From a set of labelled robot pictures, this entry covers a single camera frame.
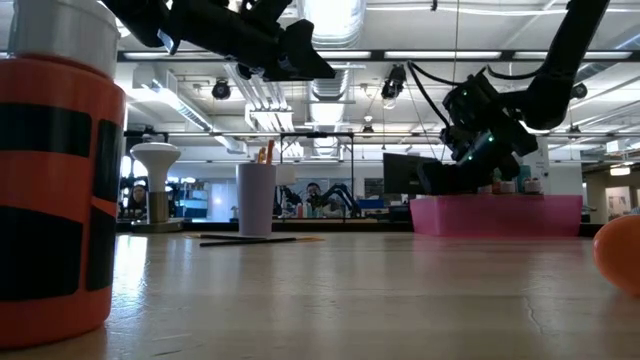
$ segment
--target black stripe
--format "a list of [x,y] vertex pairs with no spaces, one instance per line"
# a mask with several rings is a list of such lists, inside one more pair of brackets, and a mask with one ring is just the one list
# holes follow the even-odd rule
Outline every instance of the black stripe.
[[89,157],[91,116],[51,106],[0,104],[0,151]]
[[82,224],[0,206],[0,301],[73,294],[80,282]]
[[116,219],[91,208],[87,290],[100,290],[113,284],[113,256],[116,244]]
[[110,121],[100,120],[98,123],[96,167],[93,177],[93,195],[95,197],[111,202],[118,201],[121,151],[122,128]]

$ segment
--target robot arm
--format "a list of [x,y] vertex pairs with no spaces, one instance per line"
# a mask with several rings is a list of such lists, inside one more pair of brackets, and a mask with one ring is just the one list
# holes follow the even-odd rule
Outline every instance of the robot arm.
[[358,205],[358,202],[351,196],[349,192],[349,188],[345,184],[335,184],[327,192],[322,194],[319,203],[327,204],[329,202],[329,198],[333,195],[338,195],[340,199],[344,202],[344,205],[351,211],[351,214],[360,214],[362,210]]
[[551,130],[564,121],[578,69],[608,6],[609,0],[570,1],[529,88],[503,96],[505,106],[519,109],[528,127]]
[[522,76],[495,77],[515,80],[534,77],[527,90],[500,94],[484,75],[484,69],[469,76],[464,83],[447,82],[426,74],[413,63],[411,71],[420,91],[437,107],[424,91],[415,70],[431,79],[456,85],[443,105],[451,116],[441,133],[441,140],[452,150],[455,165],[439,161],[420,165],[418,175],[429,194],[443,195],[474,191],[490,184],[493,170],[499,168],[503,178],[520,172],[512,156],[525,156],[538,150],[535,136],[520,124],[523,120],[533,129],[549,130],[565,118],[575,76],[580,63],[608,7],[609,0],[571,0],[568,13],[556,34],[543,65],[536,72]]
[[277,20],[291,0],[243,1],[235,13],[227,0],[104,0],[147,47],[175,54],[182,40],[238,62],[238,72],[265,81],[331,79],[334,70],[311,45],[313,24],[300,20],[282,29]]

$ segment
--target desk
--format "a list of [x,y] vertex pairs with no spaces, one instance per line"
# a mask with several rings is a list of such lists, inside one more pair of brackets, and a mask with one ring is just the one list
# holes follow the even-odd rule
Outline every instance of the desk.
[[1,359],[631,359],[640,301],[591,242],[341,234],[200,249],[119,236],[105,328]]

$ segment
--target computer screen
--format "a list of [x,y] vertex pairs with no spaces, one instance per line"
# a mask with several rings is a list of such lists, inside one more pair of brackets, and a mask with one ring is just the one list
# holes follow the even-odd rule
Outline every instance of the computer screen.
[[418,177],[418,166],[436,162],[432,158],[412,155],[383,155],[385,194],[426,194]]

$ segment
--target orange ball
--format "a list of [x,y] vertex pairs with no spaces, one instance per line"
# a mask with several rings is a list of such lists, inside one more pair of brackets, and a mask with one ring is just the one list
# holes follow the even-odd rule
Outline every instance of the orange ball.
[[640,215],[617,218],[600,229],[593,256],[602,275],[612,284],[640,296]]

